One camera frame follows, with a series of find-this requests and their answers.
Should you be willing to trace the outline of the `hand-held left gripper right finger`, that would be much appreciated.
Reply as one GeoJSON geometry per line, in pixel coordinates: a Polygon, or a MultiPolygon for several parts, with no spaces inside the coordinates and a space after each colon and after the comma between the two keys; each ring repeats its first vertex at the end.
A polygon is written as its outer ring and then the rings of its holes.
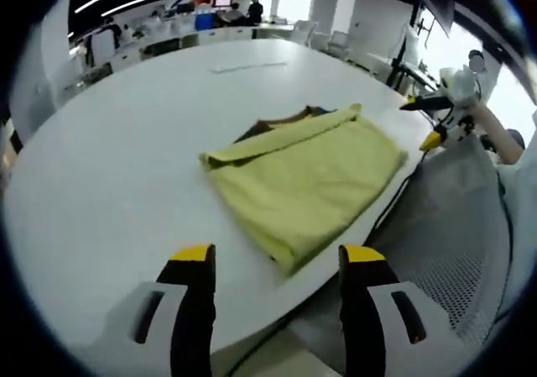
{"type": "Polygon", "coordinates": [[[347,376],[452,376],[461,339],[448,314],[401,282],[376,250],[339,248],[340,319],[347,376]]]}

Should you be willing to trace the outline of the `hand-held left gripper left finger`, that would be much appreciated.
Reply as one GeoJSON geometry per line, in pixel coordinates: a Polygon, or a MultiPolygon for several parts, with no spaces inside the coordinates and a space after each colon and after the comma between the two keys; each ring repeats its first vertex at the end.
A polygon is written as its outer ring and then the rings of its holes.
{"type": "Polygon", "coordinates": [[[135,287],[108,313],[104,374],[211,375],[215,292],[215,246],[177,251],[156,280],[135,287]]]}

